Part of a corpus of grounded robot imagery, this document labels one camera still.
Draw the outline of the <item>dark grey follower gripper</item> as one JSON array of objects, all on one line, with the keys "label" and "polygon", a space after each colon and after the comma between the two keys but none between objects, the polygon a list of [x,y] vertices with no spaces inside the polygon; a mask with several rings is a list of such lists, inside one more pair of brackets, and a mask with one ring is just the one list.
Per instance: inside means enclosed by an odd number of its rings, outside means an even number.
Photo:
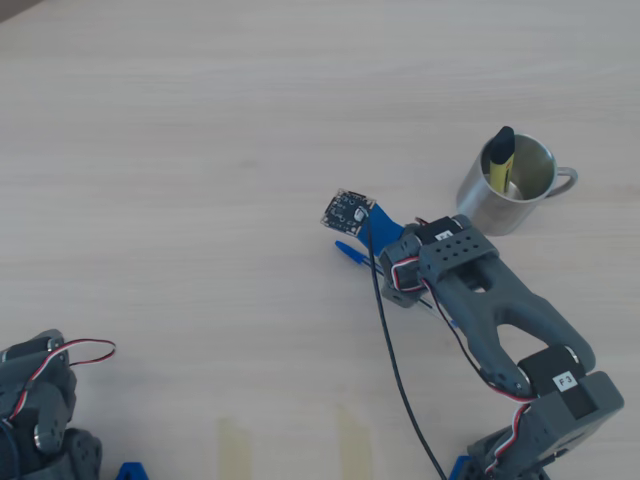
[{"label": "dark grey follower gripper", "polygon": [[419,253],[423,242],[419,226],[406,226],[400,237],[387,244],[378,256],[384,274],[382,295],[402,308],[421,298],[425,287],[419,282]]}]

